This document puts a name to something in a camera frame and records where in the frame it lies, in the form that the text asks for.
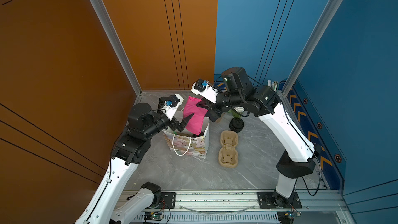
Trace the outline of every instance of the black round lid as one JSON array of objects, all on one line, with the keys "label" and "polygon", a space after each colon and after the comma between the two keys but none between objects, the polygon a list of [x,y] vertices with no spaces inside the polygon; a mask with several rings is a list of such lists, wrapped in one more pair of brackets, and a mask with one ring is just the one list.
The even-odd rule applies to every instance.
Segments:
[{"label": "black round lid", "polygon": [[231,122],[229,123],[229,128],[233,132],[240,132],[242,131],[243,127],[245,126],[245,123],[241,118],[233,118]]}]

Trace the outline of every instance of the white rope handle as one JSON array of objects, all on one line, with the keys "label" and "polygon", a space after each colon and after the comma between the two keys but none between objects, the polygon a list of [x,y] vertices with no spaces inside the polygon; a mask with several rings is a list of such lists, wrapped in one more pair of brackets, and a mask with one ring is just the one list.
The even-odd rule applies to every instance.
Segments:
[{"label": "white rope handle", "polygon": [[175,137],[175,136],[176,136],[176,134],[174,133],[174,134],[173,134],[173,140],[172,140],[173,150],[174,150],[174,152],[175,152],[178,156],[182,157],[182,156],[184,156],[184,155],[187,153],[187,151],[189,150],[189,147],[191,147],[191,140],[192,140],[192,137],[189,139],[189,145],[188,145],[187,150],[184,152],[184,154],[180,155],[180,154],[178,154],[178,153],[176,152],[176,149],[174,148],[174,137]]}]

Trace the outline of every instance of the orange wall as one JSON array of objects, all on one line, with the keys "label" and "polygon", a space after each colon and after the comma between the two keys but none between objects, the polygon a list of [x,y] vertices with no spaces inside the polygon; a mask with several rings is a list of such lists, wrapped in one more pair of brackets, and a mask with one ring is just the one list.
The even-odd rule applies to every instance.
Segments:
[{"label": "orange wall", "polygon": [[213,79],[217,0],[103,1],[143,90]]},{"label": "orange wall", "polygon": [[0,0],[2,222],[71,224],[105,173],[134,91],[89,0],[6,1]]}]

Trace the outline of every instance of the pink towel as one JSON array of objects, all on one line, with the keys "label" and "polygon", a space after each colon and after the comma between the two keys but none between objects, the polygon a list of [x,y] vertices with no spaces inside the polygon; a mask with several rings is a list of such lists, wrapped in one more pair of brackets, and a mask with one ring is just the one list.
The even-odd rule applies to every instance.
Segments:
[{"label": "pink towel", "polygon": [[203,119],[207,113],[207,109],[196,106],[196,104],[201,101],[201,99],[189,96],[183,113],[184,118],[194,113],[192,118],[189,120],[186,129],[196,135],[199,135],[202,132]]}]

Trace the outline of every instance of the gift bag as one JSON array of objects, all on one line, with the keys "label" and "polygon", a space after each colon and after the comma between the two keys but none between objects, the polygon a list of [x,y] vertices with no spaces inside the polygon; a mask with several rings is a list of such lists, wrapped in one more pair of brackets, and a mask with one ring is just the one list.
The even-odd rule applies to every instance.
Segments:
[{"label": "gift bag", "polygon": [[203,119],[203,136],[194,138],[192,137],[193,134],[187,129],[182,130],[182,132],[178,132],[178,130],[173,132],[170,128],[163,130],[164,138],[166,139],[167,145],[169,146],[171,152],[174,153],[175,150],[175,152],[179,155],[185,153],[185,155],[191,155],[205,159],[207,148],[209,147],[209,121],[209,118]]}]

